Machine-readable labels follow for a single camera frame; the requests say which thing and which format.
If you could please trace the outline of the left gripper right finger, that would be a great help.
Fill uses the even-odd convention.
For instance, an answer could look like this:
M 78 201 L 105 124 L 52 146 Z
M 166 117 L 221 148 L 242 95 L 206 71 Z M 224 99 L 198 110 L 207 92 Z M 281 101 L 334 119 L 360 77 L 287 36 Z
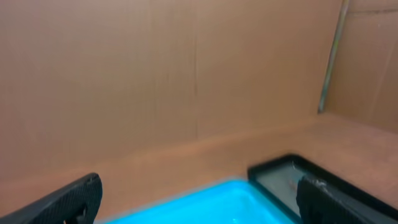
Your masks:
M 379 212 L 309 175 L 303 176 L 298 182 L 296 202 L 304 224 L 397 223 L 396 218 Z

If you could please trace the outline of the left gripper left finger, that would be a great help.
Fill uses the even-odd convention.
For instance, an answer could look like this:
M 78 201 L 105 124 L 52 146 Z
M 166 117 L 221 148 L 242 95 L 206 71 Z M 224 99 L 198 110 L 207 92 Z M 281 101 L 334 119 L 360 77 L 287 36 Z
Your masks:
M 31 204 L 1 217 L 4 224 L 94 222 L 103 196 L 97 173 L 87 174 Z

